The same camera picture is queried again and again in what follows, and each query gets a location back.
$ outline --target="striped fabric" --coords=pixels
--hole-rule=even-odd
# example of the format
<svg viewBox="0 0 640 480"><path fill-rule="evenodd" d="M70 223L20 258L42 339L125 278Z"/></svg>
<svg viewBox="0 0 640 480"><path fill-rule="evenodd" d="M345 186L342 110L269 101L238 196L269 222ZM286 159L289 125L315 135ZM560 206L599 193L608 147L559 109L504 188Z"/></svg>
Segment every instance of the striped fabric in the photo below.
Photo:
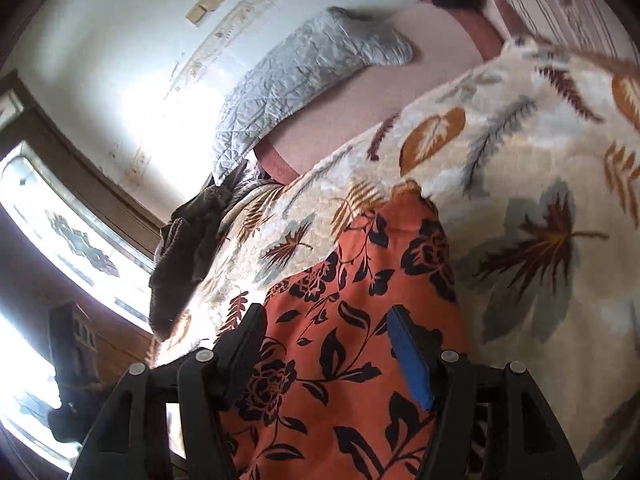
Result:
<svg viewBox="0 0 640 480"><path fill-rule="evenodd" d="M506 0L529 30L553 43L640 64L638 49L604 0Z"/></svg>

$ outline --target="orange floral fabric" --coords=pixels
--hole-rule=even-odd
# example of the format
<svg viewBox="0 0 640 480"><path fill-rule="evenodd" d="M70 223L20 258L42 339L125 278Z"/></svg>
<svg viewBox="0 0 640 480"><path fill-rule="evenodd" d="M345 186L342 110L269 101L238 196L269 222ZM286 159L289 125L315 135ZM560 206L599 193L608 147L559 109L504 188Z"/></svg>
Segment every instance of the orange floral fabric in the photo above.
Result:
<svg viewBox="0 0 640 480"><path fill-rule="evenodd" d="M466 350L447 239L411 186L353 220L324 261L277 283L250 382L222 414L241 477L411 479L433 428L414 403L386 334L386 313Z"/></svg>

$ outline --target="bedsheet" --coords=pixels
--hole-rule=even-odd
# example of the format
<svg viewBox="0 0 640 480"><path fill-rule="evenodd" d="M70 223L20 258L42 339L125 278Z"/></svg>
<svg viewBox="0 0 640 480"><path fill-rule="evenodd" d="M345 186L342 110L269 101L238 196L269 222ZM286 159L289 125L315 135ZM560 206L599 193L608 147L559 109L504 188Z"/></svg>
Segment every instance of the bedsheet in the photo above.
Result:
<svg viewBox="0 0 640 480"><path fill-rule="evenodd" d="M156 364L237 326L419 184L449 238L470 358L526 363L587 480L638 452L640 82L533 40L415 100L286 187L236 206ZM379 276L359 269L375 288Z"/></svg>

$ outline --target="leaf print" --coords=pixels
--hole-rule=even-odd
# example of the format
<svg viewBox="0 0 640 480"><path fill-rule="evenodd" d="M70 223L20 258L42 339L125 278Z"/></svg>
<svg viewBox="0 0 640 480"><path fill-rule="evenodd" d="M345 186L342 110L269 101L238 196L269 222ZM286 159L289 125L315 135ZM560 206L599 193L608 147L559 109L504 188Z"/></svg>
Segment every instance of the leaf print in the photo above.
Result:
<svg viewBox="0 0 640 480"><path fill-rule="evenodd" d="M351 326L356 326L363 330L369 331L371 325L371 318L364 310L359 310L349 304L346 301L341 301L338 305L338 314L340 317L349 323Z"/></svg>
<svg viewBox="0 0 640 480"><path fill-rule="evenodd" d="M338 279L338 290L343 290L347 286L347 269L346 267L340 273L340 278Z"/></svg>
<svg viewBox="0 0 640 480"><path fill-rule="evenodd" d="M283 416L280 421L285 428L307 434L305 423L297 418Z"/></svg>
<svg viewBox="0 0 640 480"><path fill-rule="evenodd" d="M311 245L302 242L302 238L311 227L315 218L316 214L311 213L311 215L300 222L296 220L289 222L289 225L284 229L284 234L278 240L268 245L260 254L260 258L258 259L260 271L254 278L254 282L273 282L285 269L299 247L306 247L307 249L313 250Z"/></svg>
<svg viewBox="0 0 640 480"><path fill-rule="evenodd" d="M270 258L273 262L283 262L282 266L285 266L296 252L298 246L302 245L306 248L313 249L312 246L303 244L302 241L300 241L309 227L311 227L310 223L300 224L300 227L298 227L295 232L285 234L283 243L266 251L264 253L265 258Z"/></svg>
<svg viewBox="0 0 640 480"><path fill-rule="evenodd" d="M368 273L369 273L369 259L363 258L360 263L360 266L358 267L356 274L353 277L352 283L361 282L367 277Z"/></svg>
<svg viewBox="0 0 640 480"><path fill-rule="evenodd" d="M383 334L386 334L386 314L382 317L382 319L378 322L376 327L373 329L373 335L383 335Z"/></svg>
<svg viewBox="0 0 640 480"><path fill-rule="evenodd" d="M384 202L384 198L376 187L366 181L354 184L346 197L332 198L332 200L340 202L331 220L331 236L334 237L334 243L356 216L375 209Z"/></svg>
<svg viewBox="0 0 640 480"><path fill-rule="evenodd" d="M266 216L268 208L273 204L282 192L282 187L274 188L256 198L246 209L240 230L238 231L238 244L243 244L260 228L269 221L272 215Z"/></svg>
<svg viewBox="0 0 640 480"><path fill-rule="evenodd" d="M389 280L395 272L395 269L384 269L376 272L373 281L369 285L369 295L384 296L389 288Z"/></svg>
<svg viewBox="0 0 640 480"><path fill-rule="evenodd" d="M536 102L521 95L489 120L488 128L470 145L469 155L462 170L463 194L471 193L476 172L497 153L504 137L519 132L522 129L520 121L529 118L536 110Z"/></svg>
<svg viewBox="0 0 640 480"><path fill-rule="evenodd" d="M373 475L369 471L365 457L369 459L375 471L378 472L377 477L380 478L382 476L385 469L382 467L380 459L356 429L335 426L334 432L338 439L338 449L341 453L351 455L353 465L363 474L364 478L373 480Z"/></svg>
<svg viewBox="0 0 640 480"><path fill-rule="evenodd" d="M454 263L460 282L488 294L481 317L482 342L505 336L525 322L531 335L545 342L565 319L578 241L608 239L601 232L574 231L574 215L572 193L561 180L543 192L538 202L511 198L504 214L504 235L472 248ZM558 280L558 267L564 280Z"/></svg>
<svg viewBox="0 0 640 480"><path fill-rule="evenodd" d="M319 266L303 271L300 278L289 288L289 294L315 303L324 294L327 283L335 279L337 263L338 254L334 251ZM335 292L329 295L327 300L335 303L339 297L340 294Z"/></svg>
<svg viewBox="0 0 640 480"><path fill-rule="evenodd" d="M320 349L319 363L322 368L322 375L325 379L336 378L340 367L344 364L346 359L346 352L344 346L336 335L337 328L331 330L322 342L322 348Z"/></svg>
<svg viewBox="0 0 640 480"><path fill-rule="evenodd" d="M634 226L638 229L640 215L638 213L638 196L636 195L636 180L640 176L640 164L636 163L636 152L631 152L625 158L625 147L616 150L616 143L612 143L604 154L604 177L607 189L618 194L622 212L626 214L626 202L628 199L629 214L634 220Z"/></svg>
<svg viewBox="0 0 640 480"><path fill-rule="evenodd" d="M478 93L479 86L494 85L502 82L502 77L498 74L478 74L476 76L468 75L463 78L460 83L455 85L449 92L436 100L437 103L443 103L447 99L451 99L460 92L460 100L463 103L471 101Z"/></svg>
<svg viewBox="0 0 640 480"><path fill-rule="evenodd" d="M382 375L380 368L373 366L371 363L366 363L361 368L354 368L341 374L340 378L344 381L351 381L352 383L365 383L380 375Z"/></svg>
<svg viewBox="0 0 640 480"><path fill-rule="evenodd" d="M640 134L640 82L629 76L615 76L611 82L611 91L618 110Z"/></svg>
<svg viewBox="0 0 640 480"><path fill-rule="evenodd" d="M409 242L400 266L409 276L429 274L429 282L438 295L451 303L456 302L453 289L453 271L449 261L449 243L439 222L422 220L418 236Z"/></svg>
<svg viewBox="0 0 640 480"><path fill-rule="evenodd" d="M367 150L367 158L369 160L372 160L373 162L377 162L380 160L380 157L378 156L380 143L385 139L386 134L389 133L391 128L394 127L394 124L396 124L396 121L398 120L399 116L400 114L396 112L391 117L386 118L384 121L382 121L382 124L380 124L380 127L376 130L376 133L373 135L373 138L371 139L371 144L369 146L369 149Z"/></svg>
<svg viewBox="0 0 640 480"><path fill-rule="evenodd" d="M314 320L314 325L320 325L322 323L324 323L327 320L327 316L326 316L326 310L322 309L320 311L320 314L318 314L317 316L315 316L313 318Z"/></svg>
<svg viewBox="0 0 640 480"><path fill-rule="evenodd" d="M464 108L453 108L443 116L434 115L418 124L400 150L400 176L405 176L438 153L459 136L465 124Z"/></svg>
<svg viewBox="0 0 640 480"><path fill-rule="evenodd" d="M287 205L284 206L284 208L282 209L282 218L287 218L289 216L289 210L294 205L296 200L298 200L300 198L300 196L307 189L309 189L309 187L314 182L316 182L318 179L324 177L327 173L329 173L329 171L331 170L332 167L334 167L336 164L338 164L338 162L340 162L347 155L349 155L351 153L351 150L354 147L355 147L354 144L350 144L349 146L345 146L344 148L341 149L340 152L335 153L328 161L319 164L318 166L313 168L311 171L306 173L305 174L305 181L302 183L302 186L300 186L300 189L297 190L293 194L293 196L289 200L289 203L287 203Z"/></svg>
<svg viewBox="0 0 640 480"><path fill-rule="evenodd" d="M264 457L269 460L295 460L303 459L304 456L300 451L290 444L273 444L264 450Z"/></svg>
<svg viewBox="0 0 640 480"><path fill-rule="evenodd" d="M303 388L311 395L322 402L325 407L329 404L329 392L320 381L300 381L300 384L302 384Z"/></svg>
<svg viewBox="0 0 640 480"><path fill-rule="evenodd" d="M575 85L575 81L569 75L568 70L559 70L552 66L545 66L538 68L538 73L549 80L554 88L556 88L556 91L565 98L580 117L595 123L604 121L602 117L594 114L584 103Z"/></svg>
<svg viewBox="0 0 640 480"><path fill-rule="evenodd" d="M238 328L238 325L240 325L240 322L242 321L242 314L244 314L244 311L246 310L246 304L248 301L246 298L247 294L249 294L248 290L239 294L229 302L229 313L226 315L226 321L222 328L220 328L218 335L223 332L228 332L228 330Z"/></svg>
<svg viewBox="0 0 640 480"><path fill-rule="evenodd" d="M378 213L376 215L376 226L371 228L367 238L369 242L385 249L389 246L389 237L386 235L386 220Z"/></svg>
<svg viewBox="0 0 640 480"><path fill-rule="evenodd" d="M268 291L267 295L264 298L262 304L267 304L271 301L271 298L276 296L277 294L281 294L289 290L289 280L282 280L275 285L273 285Z"/></svg>
<svg viewBox="0 0 640 480"><path fill-rule="evenodd" d="M572 258L572 239L575 237L599 238L608 240L609 235L598 231L573 231L573 221L567 203L568 193L561 199L556 199L547 206L547 214L544 216L545 226L534 224L529 216L525 215L520 229L533 236L520 242L516 247L504 249L498 253L489 253L486 260L480 263L478 274L485 279L492 272L504 272L505 270L520 266L509 286L514 285L522 278L518 298L529 286L531 280L540 272L540 280L546 270L551 266L553 292L557 290L556 273L560 264L564 270L564 281L569 279L569 265Z"/></svg>
<svg viewBox="0 0 640 480"><path fill-rule="evenodd" d="M269 359L276 351L276 348L280 344L277 341L265 341L260 348L260 361L263 362Z"/></svg>
<svg viewBox="0 0 640 480"><path fill-rule="evenodd" d="M589 443L578 461L581 469L599 462L612 452L621 442L625 450L618 459L618 465L626 462L634 452L638 452L640 442L640 392L618 406L604 420L604 426Z"/></svg>
<svg viewBox="0 0 640 480"><path fill-rule="evenodd" d="M260 475L260 469L258 469L257 465L255 465L251 469L251 473L249 474L249 480L262 480L262 477Z"/></svg>
<svg viewBox="0 0 640 480"><path fill-rule="evenodd" d="M297 310L289 310L282 314L277 320L276 323L286 323L299 316L300 313Z"/></svg>
<svg viewBox="0 0 640 480"><path fill-rule="evenodd" d="M411 401L405 399L398 392L394 392L389 399L389 416L391 417L391 423L385 429L385 437L390 450L393 451L398 446L400 434L407 441L420 431L420 415ZM400 422L404 425L402 433L400 431Z"/></svg>

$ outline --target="metal screw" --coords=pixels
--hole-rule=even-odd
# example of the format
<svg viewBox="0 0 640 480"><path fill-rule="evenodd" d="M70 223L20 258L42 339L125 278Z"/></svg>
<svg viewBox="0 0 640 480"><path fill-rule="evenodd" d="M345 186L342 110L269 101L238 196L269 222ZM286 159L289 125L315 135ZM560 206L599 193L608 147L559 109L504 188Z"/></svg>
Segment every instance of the metal screw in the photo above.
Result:
<svg viewBox="0 0 640 480"><path fill-rule="evenodd" d="M455 363L458 359L460 359L460 354L455 350L445 350L442 354L440 354L443 361L447 363Z"/></svg>
<svg viewBox="0 0 640 480"><path fill-rule="evenodd" d="M523 374L527 371L527 367L521 363L520 361L511 361L509 363L509 368L514 374Z"/></svg>
<svg viewBox="0 0 640 480"><path fill-rule="evenodd" d="M144 365L144 363L133 363L129 367L129 373L131 375L140 375L145 370L146 370L146 366Z"/></svg>
<svg viewBox="0 0 640 480"><path fill-rule="evenodd" d="M201 363L205 363L207 361L211 361L213 359L213 352L211 350L200 350L196 354L196 361L200 361Z"/></svg>

